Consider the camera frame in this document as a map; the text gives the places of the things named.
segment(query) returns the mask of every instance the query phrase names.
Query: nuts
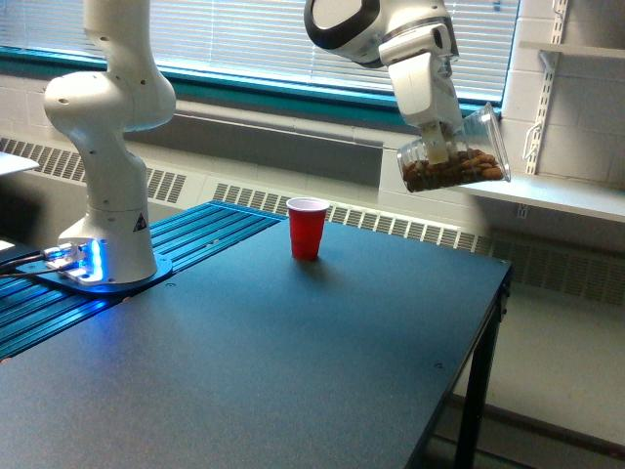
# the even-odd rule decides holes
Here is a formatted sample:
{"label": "nuts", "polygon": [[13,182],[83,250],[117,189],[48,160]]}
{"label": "nuts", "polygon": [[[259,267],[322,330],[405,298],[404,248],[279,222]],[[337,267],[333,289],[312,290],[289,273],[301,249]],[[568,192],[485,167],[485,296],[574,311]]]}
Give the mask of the nuts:
{"label": "nuts", "polygon": [[440,164],[431,164],[428,160],[411,161],[402,167],[401,172],[411,192],[504,179],[497,159],[481,149],[457,151]]}
{"label": "nuts", "polygon": [[501,171],[499,167],[484,169],[481,172],[481,176],[488,181],[499,181],[503,179],[504,173]]}

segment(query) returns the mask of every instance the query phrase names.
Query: almond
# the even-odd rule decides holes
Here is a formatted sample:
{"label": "almond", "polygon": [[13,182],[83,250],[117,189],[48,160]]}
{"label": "almond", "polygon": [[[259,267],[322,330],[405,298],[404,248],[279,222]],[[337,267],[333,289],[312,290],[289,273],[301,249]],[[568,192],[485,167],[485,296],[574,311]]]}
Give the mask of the almond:
{"label": "almond", "polygon": [[474,166],[478,166],[480,163],[479,158],[468,159],[467,161],[462,162],[462,169],[470,169]]}
{"label": "almond", "polygon": [[413,171],[416,167],[417,167],[417,162],[416,161],[412,161],[411,163],[403,165],[402,173],[403,173],[403,180],[404,181],[408,180],[408,173]]}
{"label": "almond", "polygon": [[481,154],[478,156],[479,162],[495,164],[495,157],[492,154]]}
{"label": "almond", "polygon": [[489,169],[484,169],[481,172],[481,176],[484,179],[487,179],[488,181],[499,181],[500,179],[503,179],[504,173],[498,167],[497,168],[489,168]]}

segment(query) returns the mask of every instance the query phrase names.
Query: blue aluminum rail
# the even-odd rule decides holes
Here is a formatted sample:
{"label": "blue aluminum rail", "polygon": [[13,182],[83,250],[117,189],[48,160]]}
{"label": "blue aluminum rail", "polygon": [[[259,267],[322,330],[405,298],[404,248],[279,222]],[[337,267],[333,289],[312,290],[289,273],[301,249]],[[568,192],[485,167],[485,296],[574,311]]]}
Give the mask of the blue aluminum rail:
{"label": "blue aluminum rail", "polygon": [[[172,260],[175,275],[283,219],[251,208],[209,202],[153,224],[152,244],[156,254]],[[120,301],[72,293],[36,279],[0,279],[0,360]]]}

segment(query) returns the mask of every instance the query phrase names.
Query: shelf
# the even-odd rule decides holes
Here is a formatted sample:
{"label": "shelf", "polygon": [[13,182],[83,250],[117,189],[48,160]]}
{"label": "shelf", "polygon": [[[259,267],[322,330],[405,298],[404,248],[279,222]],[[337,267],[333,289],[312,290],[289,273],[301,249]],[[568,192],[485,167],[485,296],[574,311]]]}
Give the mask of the shelf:
{"label": "shelf", "polygon": [[625,49],[606,49],[604,47],[576,46],[572,44],[549,44],[547,42],[521,41],[524,49],[536,49],[542,52],[554,52],[566,56],[599,57],[604,59],[624,59]]}
{"label": "shelf", "polygon": [[625,191],[588,183],[515,174],[512,183],[478,183],[458,191],[625,223]]}
{"label": "shelf", "polygon": [[0,151],[0,176],[7,174],[19,173],[20,171],[28,171],[39,165],[32,159],[14,156]]}

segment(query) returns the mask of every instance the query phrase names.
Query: heater vent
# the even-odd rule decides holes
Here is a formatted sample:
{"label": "heater vent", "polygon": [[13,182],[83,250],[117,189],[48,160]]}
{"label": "heater vent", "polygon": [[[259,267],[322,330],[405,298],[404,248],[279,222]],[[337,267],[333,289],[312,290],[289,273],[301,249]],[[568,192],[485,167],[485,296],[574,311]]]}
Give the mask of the heater vent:
{"label": "heater vent", "polygon": [[[85,182],[85,168],[76,152],[4,138],[0,138],[0,151],[36,161],[39,163],[34,170],[37,173],[77,183]],[[148,198],[178,202],[187,176],[152,168],[147,168],[146,176]]]}
{"label": "heater vent", "polygon": [[[286,215],[288,196],[274,192],[217,185],[214,197],[246,207]],[[365,207],[332,203],[326,220],[386,235],[429,242],[513,263],[514,280],[611,305],[625,304],[625,261],[583,251],[562,249],[543,242],[517,241],[463,231],[458,227],[379,212]]]}

